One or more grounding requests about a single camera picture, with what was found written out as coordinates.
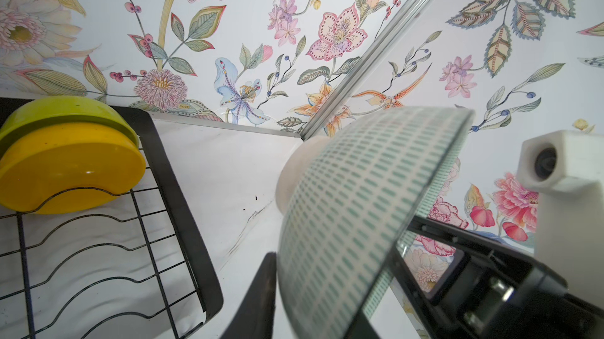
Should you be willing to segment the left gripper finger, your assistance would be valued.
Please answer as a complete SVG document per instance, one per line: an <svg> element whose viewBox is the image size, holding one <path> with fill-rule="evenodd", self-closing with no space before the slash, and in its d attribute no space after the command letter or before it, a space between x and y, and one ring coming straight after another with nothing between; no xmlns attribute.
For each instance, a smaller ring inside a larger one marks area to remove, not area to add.
<svg viewBox="0 0 604 339"><path fill-rule="evenodd" d="M277 292L277 254L268 253L222 339L271 339Z"/></svg>

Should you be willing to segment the pale celadon bowl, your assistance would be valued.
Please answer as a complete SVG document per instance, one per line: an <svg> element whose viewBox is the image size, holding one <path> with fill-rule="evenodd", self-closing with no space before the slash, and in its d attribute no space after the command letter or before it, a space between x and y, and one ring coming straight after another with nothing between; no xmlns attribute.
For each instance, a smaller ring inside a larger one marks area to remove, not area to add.
<svg viewBox="0 0 604 339"><path fill-rule="evenodd" d="M303 173L282 224L279 289L299 338L342 338L389 252L429 215L473 122L470 109L386 109L339 131Z"/></svg>

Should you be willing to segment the yellow bowl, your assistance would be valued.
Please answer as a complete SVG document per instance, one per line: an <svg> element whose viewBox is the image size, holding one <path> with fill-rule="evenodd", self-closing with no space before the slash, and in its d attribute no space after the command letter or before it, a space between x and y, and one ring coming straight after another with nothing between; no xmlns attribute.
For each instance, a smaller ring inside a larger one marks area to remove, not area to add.
<svg viewBox="0 0 604 339"><path fill-rule="evenodd" d="M18 213L75 213L115 200L146 172L138 145L105 125L72 122L18 139L1 158L1 204Z"/></svg>

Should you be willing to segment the lime green bowl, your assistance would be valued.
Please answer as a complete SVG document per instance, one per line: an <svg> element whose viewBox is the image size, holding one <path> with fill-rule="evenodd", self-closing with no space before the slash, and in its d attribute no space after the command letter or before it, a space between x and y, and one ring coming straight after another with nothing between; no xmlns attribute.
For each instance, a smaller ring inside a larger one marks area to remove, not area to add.
<svg viewBox="0 0 604 339"><path fill-rule="evenodd" d="M30 101L10 112L12 99L1 100L5 121L1 126L1 155L23 137L43 128L86 124L94 129L108 128L110 139L118 147L138 151L139 141L134 129L111 106L78 96L51 96Z"/></svg>

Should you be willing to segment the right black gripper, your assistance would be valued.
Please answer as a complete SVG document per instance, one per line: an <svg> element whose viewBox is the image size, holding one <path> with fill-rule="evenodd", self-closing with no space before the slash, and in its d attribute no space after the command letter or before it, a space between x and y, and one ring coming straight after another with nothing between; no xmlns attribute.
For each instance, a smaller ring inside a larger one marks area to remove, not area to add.
<svg viewBox="0 0 604 339"><path fill-rule="evenodd" d="M601 338L603 311L571 295L532 257L457 227L414 217L412 235L456 249L426 293L397 249L387 265L431 338Z"/></svg>

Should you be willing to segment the black wire dish rack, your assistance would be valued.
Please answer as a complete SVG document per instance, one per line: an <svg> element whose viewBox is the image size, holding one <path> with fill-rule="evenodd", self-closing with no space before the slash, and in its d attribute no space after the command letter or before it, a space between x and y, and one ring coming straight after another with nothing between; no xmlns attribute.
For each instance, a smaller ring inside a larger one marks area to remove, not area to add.
<svg viewBox="0 0 604 339"><path fill-rule="evenodd" d="M2 209L2 337L191 338L223 307L151 116L119 113L146 162L137 186L79 213Z"/></svg>

